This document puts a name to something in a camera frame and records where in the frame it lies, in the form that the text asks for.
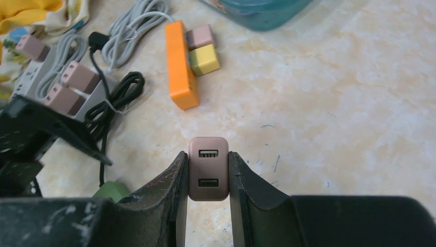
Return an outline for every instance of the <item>yellow cloth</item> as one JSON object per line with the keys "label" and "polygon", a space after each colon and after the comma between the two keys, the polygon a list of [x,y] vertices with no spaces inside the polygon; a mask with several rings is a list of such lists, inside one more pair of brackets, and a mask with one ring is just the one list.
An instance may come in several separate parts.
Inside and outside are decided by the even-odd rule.
{"label": "yellow cloth", "polygon": [[48,11],[56,12],[62,5],[62,0],[0,0],[0,34],[43,21]]}

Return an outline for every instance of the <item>teal container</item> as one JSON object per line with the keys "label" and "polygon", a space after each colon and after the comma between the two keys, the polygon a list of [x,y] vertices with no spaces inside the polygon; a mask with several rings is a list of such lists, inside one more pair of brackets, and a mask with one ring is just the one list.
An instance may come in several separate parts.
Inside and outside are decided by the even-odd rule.
{"label": "teal container", "polygon": [[251,30],[268,31],[289,21],[312,0],[200,1]]}

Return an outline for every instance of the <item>yellow block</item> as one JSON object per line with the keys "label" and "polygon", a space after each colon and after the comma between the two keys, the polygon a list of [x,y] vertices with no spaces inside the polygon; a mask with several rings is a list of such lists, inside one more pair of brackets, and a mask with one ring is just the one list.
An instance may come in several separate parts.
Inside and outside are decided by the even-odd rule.
{"label": "yellow block", "polygon": [[213,44],[189,52],[191,68],[196,76],[202,76],[220,68]]}

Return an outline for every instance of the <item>white marble countertop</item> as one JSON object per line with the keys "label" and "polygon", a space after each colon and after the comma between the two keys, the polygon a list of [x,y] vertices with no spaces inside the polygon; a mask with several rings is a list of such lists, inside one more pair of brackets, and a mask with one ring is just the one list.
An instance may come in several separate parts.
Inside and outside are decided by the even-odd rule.
{"label": "white marble countertop", "polygon": [[[92,0],[84,33],[107,32],[133,2]],[[315,0],[270,32],[195,0],[170,4],[188,29],[212,25],[222,68],[198,79],[201,105],[181,111],[168,95],[163,25],[142,39],[117,76],[140,71],[150,91],[112,130],[107,179],[135,190],[191,138],[223,136],[287,194],[405,195],[436,215],[434,1]],[[97,191],[98,162],[67,144],[43,162],[44,196]],[[187,246],[232,246],[228,199],[188,206]]]}

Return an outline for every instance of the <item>plug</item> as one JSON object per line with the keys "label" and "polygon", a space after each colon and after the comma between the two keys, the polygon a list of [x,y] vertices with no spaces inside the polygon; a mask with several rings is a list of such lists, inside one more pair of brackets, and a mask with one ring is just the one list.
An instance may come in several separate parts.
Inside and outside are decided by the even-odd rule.
{"label": "plug", "polygon": [[29,34],[21,37],[15,49],[38,62],[44,62],[50,51],[50,47],[44,44],[44,42]]}
{"label": "plug", "polygon": [[229,143],[222,137],[189,142],[188,195],[193,201],[222,201],[229,195]]}
{"label": "plug", "polygon": [[194,50],[206,45],[213,45],[213,47],[216,48],[216,42],[210,24],[188,31],[186,33],[186,42],[189,50]]}
{"label": "plug", "polygon": [[44,104],[53,110],[74,116],[85,103],[86,99],[73,90],[56,84],[44,98]]}
{"label": "plug", "polygon": [[109,41],[109,36],[99,32],[93,32],[88,37],[88,44],[91,47],[91,51],[102,50],[104,45]]}
{"label": "plug", "polygon": [[84,93],[91,94],[100,81],[97,73],[72,61],[61,76],[61,80]]}
{"label": "plug", "polygon": [[206,45],[189,52],[191,68],[196,76],[202,76],[220,68],[213,45]]}

